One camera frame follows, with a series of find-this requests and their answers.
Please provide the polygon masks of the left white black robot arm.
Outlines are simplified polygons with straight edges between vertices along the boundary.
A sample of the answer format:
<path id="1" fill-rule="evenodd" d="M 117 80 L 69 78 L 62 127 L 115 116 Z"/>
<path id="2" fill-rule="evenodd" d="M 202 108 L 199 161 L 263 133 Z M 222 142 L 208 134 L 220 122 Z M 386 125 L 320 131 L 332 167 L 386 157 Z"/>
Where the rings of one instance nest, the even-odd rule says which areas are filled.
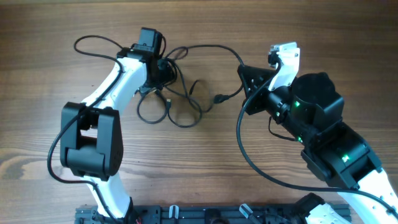
<path id="1" fill-rule="evenodd" d="M 133 211 L 118 173 L 124 153 L 120 115 L 138 91 L 173 79 L 159 70 L 165 45 L 159 31 L 143 27 L 138 42 L 113 57 L 114 68 L 102 84 L 82 102 L 68 102 L 62 109 L 55 139 L 60 162 L 79 178 L 77 183 L 90 187 L 103 222 L 127 222 Z"/>

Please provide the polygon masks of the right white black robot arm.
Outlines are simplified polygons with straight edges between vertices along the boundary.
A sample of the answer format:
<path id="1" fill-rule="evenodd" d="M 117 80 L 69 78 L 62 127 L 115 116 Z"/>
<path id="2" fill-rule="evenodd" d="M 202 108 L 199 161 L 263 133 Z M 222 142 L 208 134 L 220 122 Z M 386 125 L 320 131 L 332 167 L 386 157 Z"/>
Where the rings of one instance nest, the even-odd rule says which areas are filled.
<path id="1" fill-rule="evenodd" d="M 281 69 L 241 65 L 238 74 L 246 95 L 238 116 L 236 136 L 248 164 L 269 181 L 296 190 L 336 192 L 364 223 L 397 223 L 397 194 L 382 162 L 367 141 L 343 122 L 344 99 L 324 73 L 295 77 L 273 87 Z M 243 114 L 266 111 L 289 133 L 289 140 L 304 146 L 300 153 L 308 169 L 326 187 L 288 184 L 271 177 L 249 158 L 241 140 Z"/>

